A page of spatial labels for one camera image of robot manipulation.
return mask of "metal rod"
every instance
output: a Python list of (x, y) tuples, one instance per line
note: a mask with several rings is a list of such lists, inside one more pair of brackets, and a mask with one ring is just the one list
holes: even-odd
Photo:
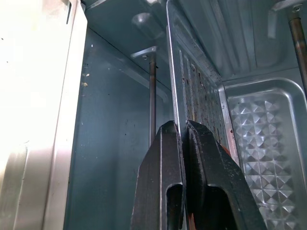
[(152, 55), (149, 64), (150, 80), (149, 80), (149, 147), (151, 146), (156, 131), (156, 60)]
[(307, 97), (307, 47), (301, 19), (299, 17), (293, 18), (289, 21), (289, 25), (299, 71), (301, 72), (305, 97)]

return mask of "textured metal tray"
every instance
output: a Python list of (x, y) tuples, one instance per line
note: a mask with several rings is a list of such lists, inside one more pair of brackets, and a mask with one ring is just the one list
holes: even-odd
[(185, 135), (186, 120), (204, 124), (239, 164), (221, 77), (180, 8), (169, 0), (166, 10), (174, 115), (181, 136)]
[(286, 78), (293, 75), (244, 78), (226, 88), (243, 172), (269, 230), (307, 229), (307, 105)]

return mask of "embossed diamond pattern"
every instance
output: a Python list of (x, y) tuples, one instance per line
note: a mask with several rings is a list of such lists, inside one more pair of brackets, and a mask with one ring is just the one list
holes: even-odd
[(236, 101), (230, 107), (245, 178), (268, 229), (300, 229), (278, 117), (280, 105), (275, 101)]

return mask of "metal support rod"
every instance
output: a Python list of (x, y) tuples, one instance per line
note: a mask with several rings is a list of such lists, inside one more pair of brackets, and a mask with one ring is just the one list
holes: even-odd
[(150, 80), (149, 80), (149, 147), (151, 146), (156, 131), (156, 61), (155, 55), (151, 56), (149, 64)]
[(299, 71), (301, 73), (305, 97), (307, 97), (307, 47), (301, 19), (299, 17), (293, 18), (289, 21), (289, 25)]

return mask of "screw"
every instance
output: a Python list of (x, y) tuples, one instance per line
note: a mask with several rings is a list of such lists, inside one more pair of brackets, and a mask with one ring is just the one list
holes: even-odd
[(302, 6), (303, 6), (303, 4), (297, 4), (297, 5), (293, 6), (292, 12), (293, 13), (299, 12), (302, 9)]

